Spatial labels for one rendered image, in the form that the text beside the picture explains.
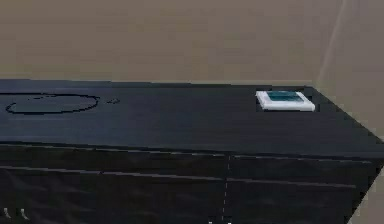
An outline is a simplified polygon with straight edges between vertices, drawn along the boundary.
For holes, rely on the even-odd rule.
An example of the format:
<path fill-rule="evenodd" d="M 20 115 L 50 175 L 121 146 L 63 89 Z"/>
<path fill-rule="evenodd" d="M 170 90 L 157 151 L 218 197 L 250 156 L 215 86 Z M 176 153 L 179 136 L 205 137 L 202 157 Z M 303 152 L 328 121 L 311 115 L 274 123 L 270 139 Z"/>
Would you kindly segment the black chest of drawers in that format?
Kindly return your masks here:
<path fill-rule="evenodd" d="M 0 80 L 97 96 L 65 114 L 0 104 L 0 224 L 348 224 L 384 141 L 308 87 L 266 112 L 254 85 Z"/>

